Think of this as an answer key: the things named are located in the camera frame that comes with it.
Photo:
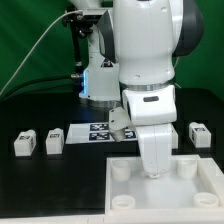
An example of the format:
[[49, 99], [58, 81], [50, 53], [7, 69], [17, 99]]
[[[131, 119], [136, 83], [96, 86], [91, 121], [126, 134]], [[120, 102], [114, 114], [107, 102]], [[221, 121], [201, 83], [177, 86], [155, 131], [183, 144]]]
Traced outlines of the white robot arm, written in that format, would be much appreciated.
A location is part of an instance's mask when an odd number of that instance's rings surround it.
[[121, 105], [109, 112], [116, 141], [136, 132], [143, 168], [153, 178], [170, 168], [177, 119], [172, 55], [191, 52], [203, 35], [195, 0], [112, 0], [98, 22], [100, 53], [119, 66]]

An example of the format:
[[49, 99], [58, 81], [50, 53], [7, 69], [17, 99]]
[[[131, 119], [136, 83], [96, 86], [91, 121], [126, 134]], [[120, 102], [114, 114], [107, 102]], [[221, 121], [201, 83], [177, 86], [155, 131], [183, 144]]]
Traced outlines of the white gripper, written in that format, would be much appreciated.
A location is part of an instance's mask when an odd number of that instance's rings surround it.
[[143, 168], [150, 178], [158, 178], [170, 169], [172, 154], [171, 124], [136, 128]]

